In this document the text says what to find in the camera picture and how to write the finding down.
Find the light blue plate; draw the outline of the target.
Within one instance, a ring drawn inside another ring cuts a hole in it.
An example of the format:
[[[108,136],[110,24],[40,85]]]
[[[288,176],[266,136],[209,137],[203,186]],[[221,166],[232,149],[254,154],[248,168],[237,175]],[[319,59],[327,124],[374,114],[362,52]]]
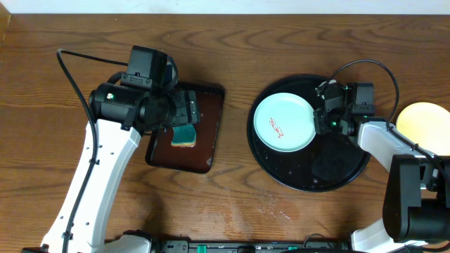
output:
[[[267,96],[256,107],[253,129],[269,148],[291,153],[308,146],[316,135],[313,107],[293,93]]]

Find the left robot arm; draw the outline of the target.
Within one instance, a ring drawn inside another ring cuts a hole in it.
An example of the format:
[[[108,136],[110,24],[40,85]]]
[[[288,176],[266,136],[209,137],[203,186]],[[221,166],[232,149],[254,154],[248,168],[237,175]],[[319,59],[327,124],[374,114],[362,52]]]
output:
[[[192,91],[177,91],[174,59],[133,46],[126,71],[82,95],[58,49],[58,62],[88,118],[79,164],[57,219],[40,246],[23,252],[151,252],[152,240],[136,231],[106,242],[108,219],[120,181],[143,136],[199,122]]]

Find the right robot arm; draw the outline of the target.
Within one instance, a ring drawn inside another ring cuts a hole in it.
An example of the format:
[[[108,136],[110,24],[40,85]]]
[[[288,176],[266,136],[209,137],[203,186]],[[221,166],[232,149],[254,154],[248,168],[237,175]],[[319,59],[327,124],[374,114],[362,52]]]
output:
[[[445,252],[449,249],[449,158],[421,148],[395,125],[375,117],[373,85],[335,80],[316,88],[317,134],[334,133],[389,172],[382,218],[354,231],[356,252]]]

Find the green yellow sponge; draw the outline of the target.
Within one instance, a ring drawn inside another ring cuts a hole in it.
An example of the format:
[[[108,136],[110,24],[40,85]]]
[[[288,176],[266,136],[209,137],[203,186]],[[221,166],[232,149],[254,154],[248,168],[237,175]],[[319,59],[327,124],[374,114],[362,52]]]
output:
[[[173,128],[173,132],[171,146],[190,148],[196,145],[197,133],[192,124],[176,126]]]

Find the yellow plate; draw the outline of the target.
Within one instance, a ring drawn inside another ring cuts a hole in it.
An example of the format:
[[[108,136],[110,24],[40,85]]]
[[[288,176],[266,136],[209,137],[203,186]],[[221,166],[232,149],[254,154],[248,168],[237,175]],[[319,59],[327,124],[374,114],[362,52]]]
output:
[[[397,130],[421,148],[449,156],[449,111],[434,103],[413,103],[403,109]]]

